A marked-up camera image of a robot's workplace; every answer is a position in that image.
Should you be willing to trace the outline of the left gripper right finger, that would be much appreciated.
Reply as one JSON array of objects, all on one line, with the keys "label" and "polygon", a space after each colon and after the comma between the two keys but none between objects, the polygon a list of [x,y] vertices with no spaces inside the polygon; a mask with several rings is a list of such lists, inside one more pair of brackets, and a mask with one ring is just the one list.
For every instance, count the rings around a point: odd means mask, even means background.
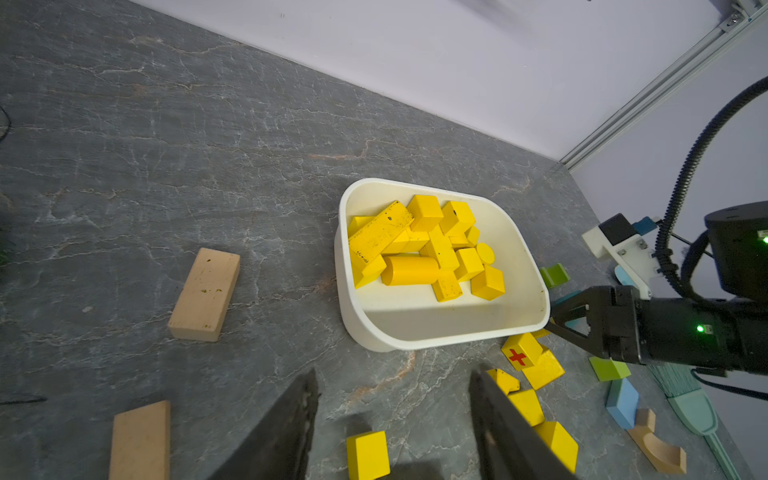
[{"label": "left gripper right finger", "polygon": [[471,417],[483,479],[573,479],[485,372],[469,380]]}]

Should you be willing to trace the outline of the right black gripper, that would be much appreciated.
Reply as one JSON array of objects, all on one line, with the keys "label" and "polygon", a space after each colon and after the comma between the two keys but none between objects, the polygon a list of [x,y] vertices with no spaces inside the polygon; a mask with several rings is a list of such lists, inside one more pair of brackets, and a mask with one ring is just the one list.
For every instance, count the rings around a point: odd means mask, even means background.
[{"label": "right black gripper", "polygon": [[583,334],[554,322],[548,322],[545,330],[592,356],[640,363],[637,294],[637,289],[629,286],[598,286],[572,292],[552,303],[550,320],[588,317],[589,332]]}]

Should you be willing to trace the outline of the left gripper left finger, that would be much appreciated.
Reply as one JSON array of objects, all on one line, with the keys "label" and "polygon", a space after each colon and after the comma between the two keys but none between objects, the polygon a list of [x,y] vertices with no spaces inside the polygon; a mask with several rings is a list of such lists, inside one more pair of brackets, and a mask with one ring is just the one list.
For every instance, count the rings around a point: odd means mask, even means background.
[{"label": "left gripper left finger", "polygon": [[276,400],[213,479],[304,479],[319,405],[316,372],[299,376]]}]

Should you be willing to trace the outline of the long yellow block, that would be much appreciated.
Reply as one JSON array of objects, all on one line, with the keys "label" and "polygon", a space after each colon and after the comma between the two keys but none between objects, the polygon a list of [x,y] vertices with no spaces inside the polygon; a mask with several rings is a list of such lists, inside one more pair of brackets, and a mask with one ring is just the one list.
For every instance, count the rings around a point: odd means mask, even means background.
[{"label": "long yellow block", "polygon": [[437,280],[432,284],[438,302],[455,300],[463,295],[462,288],[454,271],[459,267],[458,257],[452,248],[451,241],[435,226],[428,232],[428,242],[419,250],[423,257],[437,261],[439,271]]}]

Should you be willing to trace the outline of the long yellow block diagonal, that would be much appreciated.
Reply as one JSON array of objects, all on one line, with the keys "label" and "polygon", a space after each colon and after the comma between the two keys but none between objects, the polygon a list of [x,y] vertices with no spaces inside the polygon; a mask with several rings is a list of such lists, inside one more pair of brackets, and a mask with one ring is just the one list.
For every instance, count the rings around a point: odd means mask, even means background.
[{"label": "long yellow block diagonal", "polygon": [[413,221],[414,216],[394,201],[349,238],[352,265],[362,271]]}]

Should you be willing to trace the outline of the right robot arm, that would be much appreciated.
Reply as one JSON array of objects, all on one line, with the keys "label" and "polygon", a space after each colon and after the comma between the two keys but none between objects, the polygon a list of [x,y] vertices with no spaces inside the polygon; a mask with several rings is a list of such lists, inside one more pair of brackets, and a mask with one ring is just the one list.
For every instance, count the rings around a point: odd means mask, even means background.
[{"label": "right robot arm", "polygon": [[691,277],[703,245],[732,299],[644,300],[629,286],[595,286],[556,305],[546,329],[595,357],[632,364],[667,362],[723,374],[767,372],[767,204],[722,209],[704,219],[703,240],[680,270]]}]

